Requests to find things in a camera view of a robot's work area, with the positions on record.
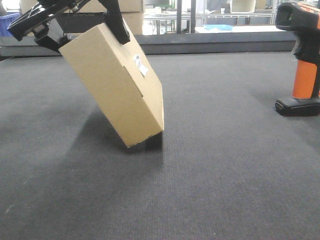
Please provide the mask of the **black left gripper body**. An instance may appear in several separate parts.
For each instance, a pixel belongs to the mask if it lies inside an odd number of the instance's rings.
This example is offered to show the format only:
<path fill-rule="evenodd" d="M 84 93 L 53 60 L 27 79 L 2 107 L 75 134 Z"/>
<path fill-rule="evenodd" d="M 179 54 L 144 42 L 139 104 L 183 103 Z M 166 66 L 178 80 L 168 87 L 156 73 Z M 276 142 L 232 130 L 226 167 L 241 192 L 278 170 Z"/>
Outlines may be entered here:
<path fill-rule="evenodd" d="M 84 0 L 38 0 L 31 9 L 11 22 L 7 30 L 16 40 L 21 41 L 35 28 L 48 23 L 57 15 L 67 10 L 78 12 L 84 5 Z"/>

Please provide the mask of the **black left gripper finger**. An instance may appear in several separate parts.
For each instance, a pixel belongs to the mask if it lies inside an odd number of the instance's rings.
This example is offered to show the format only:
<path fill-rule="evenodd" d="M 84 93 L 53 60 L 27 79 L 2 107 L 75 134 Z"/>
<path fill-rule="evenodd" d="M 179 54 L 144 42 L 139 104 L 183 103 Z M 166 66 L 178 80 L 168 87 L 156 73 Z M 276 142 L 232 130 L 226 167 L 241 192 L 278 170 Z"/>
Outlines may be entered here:
<path fill-rule="evenodd" d="M 120 5 L 118 0 L 99 0 L 99 2 L 105 7 L 104 22 L 115 36 L 117 41 L 124 45 L 128 43 L 130 39 L 129 31 L 127 30 Z"/>
<path fill-rule="evenodd" d="M 59 22 L 53 18 L 34 28 L 34 41 L 40 47 L 60 54 L 60 48 L 73 40 L 71 33 L 65 33 Z"/>

